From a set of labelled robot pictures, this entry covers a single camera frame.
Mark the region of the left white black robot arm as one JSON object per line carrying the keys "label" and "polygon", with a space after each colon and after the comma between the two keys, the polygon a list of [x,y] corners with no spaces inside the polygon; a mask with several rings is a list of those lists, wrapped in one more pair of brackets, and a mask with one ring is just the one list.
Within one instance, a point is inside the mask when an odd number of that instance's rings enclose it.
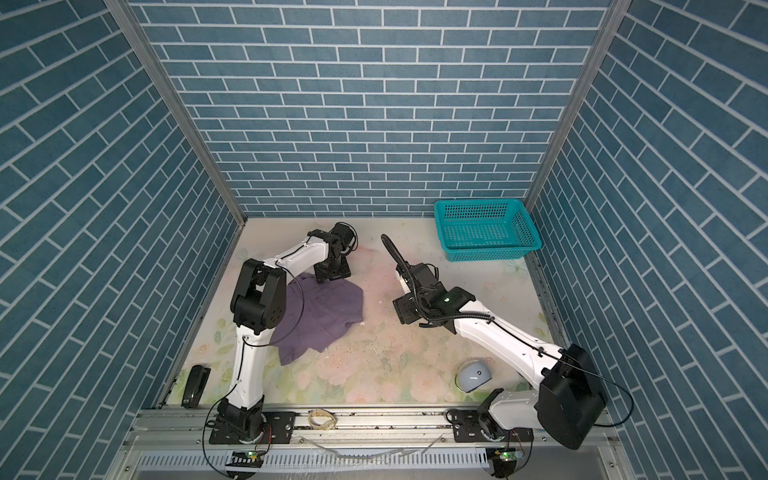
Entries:
{"label": "left white black robot arm", "polygon": [[230,443],[252,444],[263,440],[268,423],[263,413],[264,368],[267,349],[287,312],[289,286],[307,300],[298,276],[312,270],[319,282],[351,275],[347,257],[356,249],[354,227],[338,222],[329,231],[315,229],[287,251],[265,260],[248,259],[242,267],[230,301],[236,325],[236,349],[229,391],[214,406],[209,424]]}

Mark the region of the teal plastic mesh basket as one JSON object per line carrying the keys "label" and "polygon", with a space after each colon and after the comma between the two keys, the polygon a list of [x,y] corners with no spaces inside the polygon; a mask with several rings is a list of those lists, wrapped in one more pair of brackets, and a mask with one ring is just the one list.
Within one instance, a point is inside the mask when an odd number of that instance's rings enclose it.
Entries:
{"label": "teal plastic mesh basket", "polygon": [[434,204],[434,219],[452,262],[515,260],[542,247],[530,214],[517,199],[440,200]]}

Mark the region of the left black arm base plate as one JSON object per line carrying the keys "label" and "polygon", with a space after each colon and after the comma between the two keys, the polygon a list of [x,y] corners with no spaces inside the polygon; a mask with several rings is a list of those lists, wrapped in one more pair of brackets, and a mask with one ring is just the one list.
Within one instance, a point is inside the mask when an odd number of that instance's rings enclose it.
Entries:
{"label": "left black arm base plate", "polygon": [[218,415],[206,422],[208,440],[213,445],[289,444],[296,417],[295,412],[263,412],[237,425]]}

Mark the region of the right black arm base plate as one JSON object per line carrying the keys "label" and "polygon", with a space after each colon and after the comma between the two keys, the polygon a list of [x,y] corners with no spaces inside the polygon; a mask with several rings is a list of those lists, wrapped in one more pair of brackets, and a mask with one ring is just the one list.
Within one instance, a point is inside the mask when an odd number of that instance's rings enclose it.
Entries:
{"label": "right black arm base plate", "polygon": [[506,430],[487,413],[477,410],[451,408],[444,412],[454,441],[457,443],[505,442],[529,443],[534,439],[530,428]]}

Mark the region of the purple trousers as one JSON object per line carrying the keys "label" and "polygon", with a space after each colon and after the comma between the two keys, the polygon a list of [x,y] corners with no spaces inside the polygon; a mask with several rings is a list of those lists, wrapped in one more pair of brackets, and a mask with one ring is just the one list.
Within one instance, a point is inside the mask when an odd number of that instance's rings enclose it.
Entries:
{"label": "purple trousers", "polygon": [[278,348],[280,364],[287,366],[308,350],[323,352],[363,321],[364,292],[346,280],[319,283],[311,273],[291,282],[286,313],[271,342]]}

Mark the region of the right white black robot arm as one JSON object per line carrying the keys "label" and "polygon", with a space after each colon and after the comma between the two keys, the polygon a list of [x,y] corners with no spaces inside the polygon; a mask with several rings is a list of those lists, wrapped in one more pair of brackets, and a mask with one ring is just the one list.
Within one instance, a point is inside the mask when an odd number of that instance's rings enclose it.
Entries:
{"label": "right white black robot arm", "polygon": [[401,323],[445,328],[471,340],[513,367],[532,387],[526,393],[496,389],[477,410],[483,435],[499,440],[515,429],[543,429],[560,445],[577,450],[607,403],[590,355],[564,349],[513,326],[468,291],[446,289],[430,267],[400,265],[404,294],[393,301]]}

